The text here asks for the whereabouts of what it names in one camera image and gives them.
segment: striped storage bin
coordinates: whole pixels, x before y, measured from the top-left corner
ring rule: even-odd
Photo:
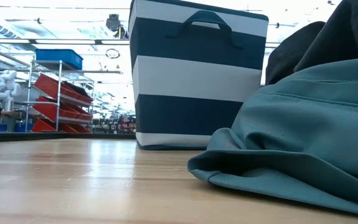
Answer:
[[[260,86],[266,16],[177,0],[134,0],[129,20],[136,138],[204,149]]]

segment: wooden table surface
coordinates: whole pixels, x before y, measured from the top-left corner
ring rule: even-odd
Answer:
[[[203,183],[186,169],[198,153],[122,140],[1,142],[0,223],[358,223]]]

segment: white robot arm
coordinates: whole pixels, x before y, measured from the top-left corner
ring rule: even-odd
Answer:
[[[13,96],[19,96],[21,93],[21,87],[18,83],[15,83],[17,72],[5,70],[0,75],[0,109],[4,108],[5,111],[12,110],[14,98]],[[2,101],[5,101],[5,106],[2,107]]]

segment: teal fabric bag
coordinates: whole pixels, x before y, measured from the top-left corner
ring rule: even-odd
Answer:
[[[358,213],[358,59],[261,88],[188,170],[230,189]]]

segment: fabric bin handle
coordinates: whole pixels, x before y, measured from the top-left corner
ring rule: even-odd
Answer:
[[[189,26],[191,26],[194,22],[207,22],[210,24],[217,24],[222,32],[225,32],[228,34],[231,40],[231,45],[237,49],[243,50],[244,47],[238,44],[233,36],[232,36],[232,29],[231,27],[222,19],[220,18],[215,12],[210,11],[198,11],[194,13],[192,16],[190,16],[182,25],[180,25],[179,29],[174,30],[173,32],[170,32],[167,34],[168,38],[178,38],[179,35],[187,29]]]

